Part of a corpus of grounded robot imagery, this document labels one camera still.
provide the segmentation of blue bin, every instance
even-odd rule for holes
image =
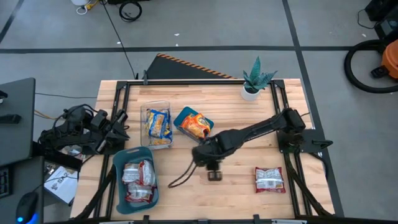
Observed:
[[[157,204],[159,200],[159,191],[157,188],[154,191],[154,197],[152,198],[152,202],[139,202],[132,203],[127,202],[124,198],[127,195],[127,187],[122,181],[124,165],[128,162],[132,163],[140,163],[143,160],[148,160],[154,166],[154,157],[152,152],[147,147],[135,147],[132,149],[125,149],[123,151],[119,151],[113,157],[113,165],[116,167],[116,177],[119,187],[119,205],[116,206],[116,210],[123,215],[132,214],[134,212],[140,212],[143,210],[147,210],[152,208]]]

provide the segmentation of wooden table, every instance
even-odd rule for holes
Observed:
[[[284,81],[290,107],[297,109],[300,114],[307,113],[308,107],[300,80]],[[116,82],[101,82],[97,110],[103,109],[111,114]],[[241,85],[132,86],[127,107],[129,118],[126,121],[126,125],[130,126],[127,133],[131,140],[126,143],[126,148],[140,146],[140,106],[149,101],[171,102],[172,118],[177,117],[185,106],[203,113],[215,122],[212,133],[244,128],[275,115],[270,88],[262,90],[259,98],[253,102],[241,98],[241,89]],[[119,105],[122,105],[123,95],[122,92]],[[311,128],[310,116],[303,116],[303,120],[307,128]],[[222,181],[207,181],[207,171],[198,168],[185,184],[168,189],[167,185],[188,167],[192,159],[191,148],[195,145],[195,141],[175,130],[173,147],[154,151],[160,195],[158,204],[150,210],[121,215],[116,211],[119,200],[116,188],[112,220],[142,220],[144,215],[150,215],[151,220],[252,219],[253,214],[259,214],[260,218],[294,217],[285,163],[278,149],[276,133],[249,141],[232,156],[227,157],[221,164]],[[301,158],[308,188],[324,208],[333,213],[322,162],[308,154],[302,154]],[[95,156],[83,166],[71,217],[83,210],[97,190],[102,161],[103,156]],[[256,194],[256,166],[282,167],[287,192]],[[297,186],[296,189],[300,211],[304,214],[301,192]],[[108,190],[103,196],[101,216],[105,214],[107,198]]]

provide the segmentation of black cable coil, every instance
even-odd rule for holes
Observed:
[[[136,17],[131,17],[131,16],[129,16],[129,14],[123,12],[123,8],[124,8],[126,5],[128,5],[128,4],[133,4],[133,5],[135,5],[135,6],[138,7],[139,13],[138,13],[138,15],[137,15]],[[120,7],[119,7],[119,16],[122,18],[122,20],[123,20],[124,22],[134,22],[134,21],[136,21],[138,18],[141,17],[141,14],[142,14],[142,7],[141,7],[141,5],[140,5],[138,2],[136,2],[136,1],[125,1],[125,2],[123,2],[123,3],[120,5]]]
[[[384,44],[385,42],[383,40],[367,40],[355,45],[348,51],[347,56],[344,59],[344,71],[348,81],[360,90],[366,91],[368,93],[392,93],[398,91],[398,85],[384,88],[365,85],[354,76],[353,70],[351,68],[351,60],[353,59],[355,52],[359,50],[380,49],[384,46]]]

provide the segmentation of red snack bag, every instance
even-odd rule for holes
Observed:
[[[275,169],[256,167],[256,193],[263,191],[286,193],[282,168]]]

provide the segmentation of food wrapper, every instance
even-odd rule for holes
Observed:
[[[180,127],[198,139],[205,139],[210,134],[210,124],[202,114],[189,114]]]
[[[145,186],[155,186],[156,176],[152,164],[148,160],[144,160],[139,163],[139,167],[140,167],[139,183]]]
[[[150,146],[171,144],[170,111],[168,109],[148,109],[146,131],[150,137]]]
[[[148,202],[152,201],[154,188],[142,186],[135,182],[127,184],[127,196],[124,198],[128,202]]]
[[[126,183],[139,181],[139,164],[127,163],[124,165],[122,181]]]
[[[147,110],[147,134],[152,137],[164,138],[168,117],[167,113],[157,110]]]
[[[276,169],[256,167],[256,193],[263,191],[286,193],[282,168]]]

